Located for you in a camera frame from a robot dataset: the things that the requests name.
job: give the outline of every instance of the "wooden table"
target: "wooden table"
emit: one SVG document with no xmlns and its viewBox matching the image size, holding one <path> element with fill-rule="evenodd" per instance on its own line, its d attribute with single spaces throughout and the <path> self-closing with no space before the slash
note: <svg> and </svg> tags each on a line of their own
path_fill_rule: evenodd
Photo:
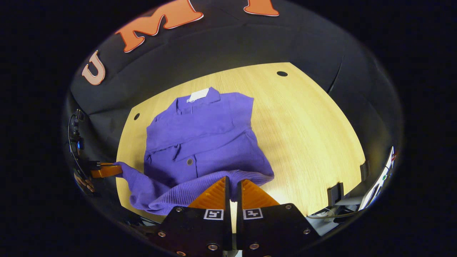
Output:
<svg viewBox="0 0 457 257">
<path fill-rule="evenodd" d="M 279 76 L 284 71 L 287 76 Z M 220 71 L 170 88 L 133 107 L 125 123 L 117 161 L 143 172 L 146 127 L 177 97 L 214 87 L 254 98 L 252 129 L 275 179 L 261 188 L 280 204 L 294 203 L 303 215 L 328 205 L 327 189 L 339 182 L 344 194 L 361 182 L 362 147 L 346 116 L 328 94 L 291 63 L 271 63 Z M 127 182 L 116 178 L 121 205 L 146 218 L 164 216 L 130 205 Z M 231 203 L 235 232 L 236 203 Z"/>
</svg>

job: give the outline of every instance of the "screw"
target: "screw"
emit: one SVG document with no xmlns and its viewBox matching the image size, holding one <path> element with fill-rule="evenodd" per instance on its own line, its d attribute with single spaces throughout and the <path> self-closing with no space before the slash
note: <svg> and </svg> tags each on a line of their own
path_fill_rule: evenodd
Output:
<svg viewBox="0 0 457 257">
<path fill-rule="evenodd" d="M 249 248 L 252 249 L 252 250 L 255 250 L 255 249 L 259 248 L 259 247 L 260 247 L 259 244 L 252 244 L 252 245 L 249 246 Z"/>
<path fill-rule="evenodd" d="M 219 247 L 217 245 L 214 245 L 214 244 L 211 244 L 211 245 L 208 245 L 208 249 L 211 250 L 211 251 L 215 251 L 217 250 Z"/>
</svg>

